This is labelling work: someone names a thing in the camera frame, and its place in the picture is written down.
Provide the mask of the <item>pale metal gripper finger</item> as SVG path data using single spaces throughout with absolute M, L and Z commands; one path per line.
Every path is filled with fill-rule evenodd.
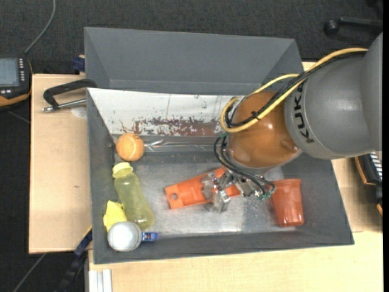
M 225 212 L 230 204 L 230 197 L 225 190 L 217 190 L 213 196 L 213 201 L 207 203 L 204 208 L 208 212 Z
M 219 187 L 219 180 L 215 175 L 207 175 L 202 178 L 202 194 L 206 200 L 211 200 L 215 190 Z

